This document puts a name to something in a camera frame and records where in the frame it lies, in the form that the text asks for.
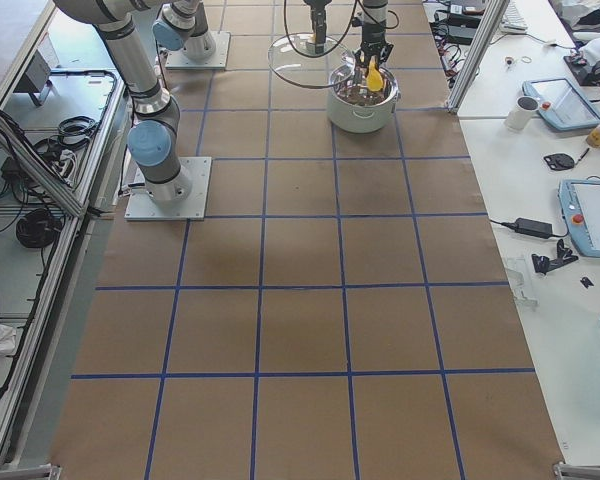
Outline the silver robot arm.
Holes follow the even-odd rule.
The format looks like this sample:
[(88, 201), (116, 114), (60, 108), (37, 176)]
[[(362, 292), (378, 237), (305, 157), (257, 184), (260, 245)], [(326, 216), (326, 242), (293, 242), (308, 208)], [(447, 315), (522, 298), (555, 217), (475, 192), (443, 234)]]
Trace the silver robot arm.
[(159, 8), (152, 32), (169, 51), (189, 43), (198, 49), (215, 43), (201, 1), (57, 1), (73, 20), (93, 26), (132, 98), (139, 122), (131, 128), (127, 148), (144, 176), (145, 189), (156, 203), (180, 201), (192, 190), (192, 176), (176, 152), (180, 108), (162, 86), (144, 52), (132, 18), (135, 11)]
[[(283, 45), (295, 54), (310, 60), (321, 59), (339, 49), (340, 43), (327, 36), (328, 0), (308, 1), (310, 8), (311, 32), (286, 32)], [(360, 9), (360, 16), (352, 14), (349, 25), (362, 29), (360, 47), (354, 52), (355, 65), (368, 68), (371, 64), (384, 64), (393, 45), (386, 40), (386, 32), (392, 27), (387, 24), (389, 13), (386, 1), (356, 1), (354, 9)], [(152, 26), (154, 37), (159, 45), (170, 51), (185, 48), (187, 41), (198, 39), (208, 33), (206, 14), (201, 1), (179, 1), (162, 7)]]

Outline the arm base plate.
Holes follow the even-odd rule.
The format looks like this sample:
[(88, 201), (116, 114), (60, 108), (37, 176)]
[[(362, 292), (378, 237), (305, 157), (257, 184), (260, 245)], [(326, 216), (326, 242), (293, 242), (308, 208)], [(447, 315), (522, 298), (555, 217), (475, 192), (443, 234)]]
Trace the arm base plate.
[(137, 170), (125, 211), (129, 221), (203, 220), (211, 176), (211, 157), (180, 157), (180, 172), (170, 182), (146, 182)]
[(231, 34), (228, 31), (208, 30), (201, 36), (190, 37), (184, 47), (170, 51), (166, 68), (170, 70), (224, 70), (227, 65)]

